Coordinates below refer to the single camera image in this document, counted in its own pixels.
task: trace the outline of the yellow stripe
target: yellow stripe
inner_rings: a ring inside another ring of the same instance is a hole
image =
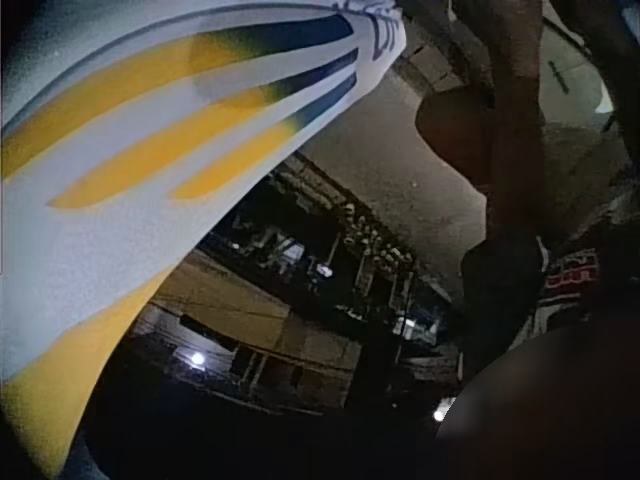
[[[126,58],[81,80],[43,106],[2,145],[5,178],[35,156],[118,105],[181,78],[241,61],[219,37],[198,34]]]
[[[209,105],[105,161],[48,205],[88,207],[135,187],[210,138],[261,112],[268,103],[258,87]]]
[[[2,386],[6,418],[47,477],[60,473],[111,352],[173,268],[64,333],[47,352]]]
[[[286,121],[280,122],[187,180],[173,191],[172,196],[192,199],[222,187],[282,147],[295,132]]]

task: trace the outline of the person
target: person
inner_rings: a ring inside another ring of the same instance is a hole
[[[538,103],[542,0],[454,2],[460,21],[488,49],[493,91],[466,87],[427,98],[416,125],[487,196],[487,239],[461,266],[466,382],[510,347],[602,308],[640,312],[640,44],[614,2],[553,5],[583,36],[601,72],[636,177],[623,214],[600,217],[579,235],[575,222],[563,228],[573,219],[554,215],[545,192],[545,170],[554,165],[545,160]]]

